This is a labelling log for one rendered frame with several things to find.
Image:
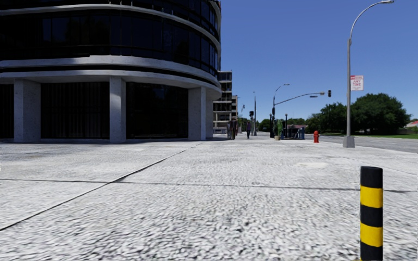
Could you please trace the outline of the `pale concrete building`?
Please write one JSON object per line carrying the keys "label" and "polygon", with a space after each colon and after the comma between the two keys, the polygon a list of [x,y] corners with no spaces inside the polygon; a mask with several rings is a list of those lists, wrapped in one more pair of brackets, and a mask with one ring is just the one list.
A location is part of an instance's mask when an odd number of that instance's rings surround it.
{"label": "pale concrete building", "polygon": [[238,96],[232,94],[232,71],[220,71],[221,97],[213,102],[213,133],[226,134],[228,123],[237,119]]}

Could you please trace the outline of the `trees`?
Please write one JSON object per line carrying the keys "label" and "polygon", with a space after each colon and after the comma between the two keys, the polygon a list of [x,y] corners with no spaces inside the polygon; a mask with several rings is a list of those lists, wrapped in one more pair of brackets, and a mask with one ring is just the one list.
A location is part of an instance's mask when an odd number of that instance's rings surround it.
{"label": "trees", "polygon": [[[326,104],[319,113],[307,119],[278,119],[280,127],[306,125],[306,132],[346,134],[346,106],[340,102]],[[393,135],[411,120],[401,101],[388,94],[366,94],[351,105],[351,133],[365,132],[372,135]]]}

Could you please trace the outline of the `dark stairway railing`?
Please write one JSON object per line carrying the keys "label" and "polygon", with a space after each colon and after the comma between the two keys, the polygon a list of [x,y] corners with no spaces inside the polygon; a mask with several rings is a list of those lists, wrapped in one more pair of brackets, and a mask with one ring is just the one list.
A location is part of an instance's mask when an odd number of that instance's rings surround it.
{"label": "dark stairway railing", "polygon": [[280,132],[281,139],[305,139],[305,129],[307,125],[290,125],[288,123],[287,114],[285,120],[281,121],[282,130]]}

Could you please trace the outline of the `black and yellow striped post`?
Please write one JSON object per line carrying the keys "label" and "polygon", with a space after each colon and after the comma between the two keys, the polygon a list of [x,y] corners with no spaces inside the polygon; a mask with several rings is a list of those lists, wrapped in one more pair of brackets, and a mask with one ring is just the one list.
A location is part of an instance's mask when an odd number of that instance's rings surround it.
{"label": "black and yellow striped post", "polygon": [[383,170],[360,168],[360,259],[383,261]]}

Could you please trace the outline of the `round glass and concrete building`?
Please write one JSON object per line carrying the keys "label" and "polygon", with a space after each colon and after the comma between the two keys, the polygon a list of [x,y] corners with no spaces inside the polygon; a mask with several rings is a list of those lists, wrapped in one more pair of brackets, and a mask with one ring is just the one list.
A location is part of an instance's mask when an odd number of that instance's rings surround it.
{"label": "round glass and concrete building", "polygon": [[205,140],[220,0],[0,0],[0,140]]}

